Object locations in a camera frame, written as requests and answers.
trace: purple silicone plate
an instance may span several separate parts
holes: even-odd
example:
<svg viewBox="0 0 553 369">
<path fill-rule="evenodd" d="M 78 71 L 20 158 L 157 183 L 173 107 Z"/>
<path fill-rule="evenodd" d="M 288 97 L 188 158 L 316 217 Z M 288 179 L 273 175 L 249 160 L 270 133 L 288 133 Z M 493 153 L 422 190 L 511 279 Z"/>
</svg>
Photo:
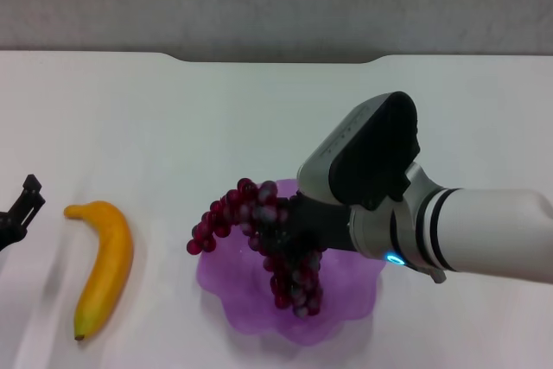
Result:
<svg viewBox="0 0 553 369">
<path fill-rule="evenodd" d="M 296 193 L 296 181 L 278 181 L 278 196 Z M 303 346 L 326 339 L 346 320 L 358 320 L 372 312 L 377 278 L 384 261 L 361 257 L 355 252 L 326 250 L 321 260 L 320 281 L 324 290 L 321 312 L 305 320 L 291 309 L 275 307 L 270 291 L 271 273 L 263 268 L 263 257 L 252 251 L 248 238 L 234 226 L 231 235 L 218 240 L 214 252 L 202 252 L 197 279 L 200 287 L 218 296 L 226 318 L 242 334 L 271 330 Z"/>
</svg>

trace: blue indicator light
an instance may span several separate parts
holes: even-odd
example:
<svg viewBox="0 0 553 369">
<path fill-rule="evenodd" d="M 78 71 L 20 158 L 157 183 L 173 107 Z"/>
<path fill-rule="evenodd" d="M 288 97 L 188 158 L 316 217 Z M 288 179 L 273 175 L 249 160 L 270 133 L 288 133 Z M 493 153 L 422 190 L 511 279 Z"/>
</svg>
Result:
<svg viewBox="0 0 553 369">
<path fill-rule="evenodd" d="M 386 254 L 386 261 L 392 264 L 396 265 L 405 265 L 405 261 L 403 261 L 399 256 L 396 254 Z"/>
</svg>

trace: white table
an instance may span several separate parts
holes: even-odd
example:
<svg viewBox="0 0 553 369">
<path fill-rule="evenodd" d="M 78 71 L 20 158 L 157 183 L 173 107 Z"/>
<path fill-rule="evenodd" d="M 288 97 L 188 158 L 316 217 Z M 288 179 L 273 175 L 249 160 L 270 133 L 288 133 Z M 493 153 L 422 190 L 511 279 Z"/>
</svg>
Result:
<svg viewBox="0 0 553 369">
<path fill-rule="evenodd" d="M 47 204 L 0 254 L 0 367 L 549 367 L 553 287 L 382 273 L 372 318 L 300 348 L 229 328 L 195 282 L 190 227 L 242 176 L 295 177 L 359 102 L 406 91 L 418 161 L 444 186 L 535 188 L 553 200 L 553 59 L 392 56 L 365 65 L 197 64 L 161 54 L 0 53 L 0 208 L 27 173 Z M 74 305 L 96 254 L 65 205 L 110 200 L 137 240 L 116 314 L 87 347 Z"/>
</svg>

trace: banana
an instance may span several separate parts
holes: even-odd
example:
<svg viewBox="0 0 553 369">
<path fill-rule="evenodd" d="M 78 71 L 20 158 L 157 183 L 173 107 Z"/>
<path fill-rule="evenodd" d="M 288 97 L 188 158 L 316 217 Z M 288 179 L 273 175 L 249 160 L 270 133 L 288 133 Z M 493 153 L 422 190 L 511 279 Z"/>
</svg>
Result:
<svg viewBox="0 0 553 369">
<path fill-rule="evenodd" d="M 96 262 L 75 309 L 75 340 L 81 341 L 94 336 L 117 305 L 132 265 L 132 235 L 123 214 L 108 202 L 71 205 L 63 213 L 84 220 L 99 236 Z"/>
</svg>

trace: gray wall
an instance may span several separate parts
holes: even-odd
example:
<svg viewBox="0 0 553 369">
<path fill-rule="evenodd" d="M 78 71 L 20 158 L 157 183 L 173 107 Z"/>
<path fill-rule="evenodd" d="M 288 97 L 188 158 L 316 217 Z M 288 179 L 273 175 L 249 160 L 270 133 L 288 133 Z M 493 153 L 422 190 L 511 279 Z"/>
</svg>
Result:
<svg viewBox="0 0 553 369">
<path fill-rule="evenodd" d="M 553 0 L 0 0 L 0 48 L 358 62 L 553 53 Z"/>
</svg>

